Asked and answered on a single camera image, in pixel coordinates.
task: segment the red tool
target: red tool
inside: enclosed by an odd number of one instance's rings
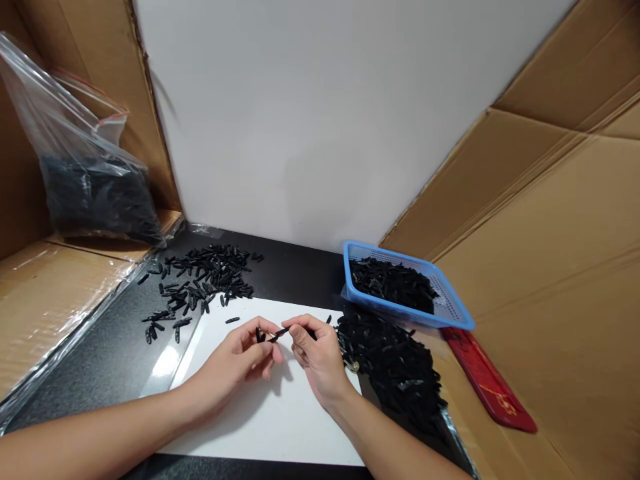
[[[505,427],[530,433],[537,432],[535,422],[518,402],[474,336],[468,331],[453,327],[442,328],[440,332],[491,418]]]

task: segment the hand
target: hand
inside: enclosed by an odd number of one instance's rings
[[[311,315],[300,315],[282,322],[291,327],[293,354],[305,369],[313,394],[326,410],[348,394],[356,392],[347,378],[338,337],[332,326]],[[306,329],[313,330],[314,341]]]
[[[229,332],[205,364],[178,389],[193,411],[190,424],[199,427],[212,421],[242,382],[269,380],[274,363],[282,364],[277,343],[256,343],[255,328],[274,334],[280,328],[256,317]]]

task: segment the black table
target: black table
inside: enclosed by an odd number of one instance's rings
[[[251,235],[210,229],[208,236],[183,231],[169,244],[164,256],[184,255],[194,247],[212,243],[234,244],[264,254],[265,260],[244,280],[254,286],[254,297],[340,309],[340,292],[345,283],[342,256]],[[144,339],[140,319],[162,309],[157,281],[130,284],[96,320],[86,336],[45,379],[29,402],[7,428],[7,432],[66,415],[72,415],[138,398],[141,393],[167,390],[173,374],[152,375],[153,368],[168,342],[164,335],[152,345]],[[190,333],[183,329],[183,338]],[[187,342],[180,345],[186,350]],[[379,406],[365,378],[360,376],[362,393]],[[453,446],[427,438],[397,415],[404,428],[461,466],[465,460]],[[274,461],[193,457],[154,454],[129,472],[126,479],[370,479],[363,467],[316,465]]]

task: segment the blue mesh basket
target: blue mesh basket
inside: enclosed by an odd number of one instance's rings
[[[431,282],[433,289],[440,295],[433,300],[433,315],[420,310],[398,305],[397,303],[373,297],[356,290],[351,278],[349,260],[362,260],[373,257],[376,260],[388,261],[394,265],[404,265],[422,273]],[[438,267],[428,261],[420,260],[401,253],[348,241],[344,246],[345,276],[347,284],[343,296],[353,303],[391,315],[398,319],[421,323],[434,328],[457,327],[462,330],[473,330],[475,322],[455,290]]]

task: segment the clear plastic bag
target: clear plastic bag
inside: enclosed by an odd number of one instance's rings
[[[0,33],[0,74],[40,160],[55,232],[166,247],[148,168],[118,146],[128,110],[64,71],[46,72],[6,32]],[[111,114],[100,120],[65,87]]]

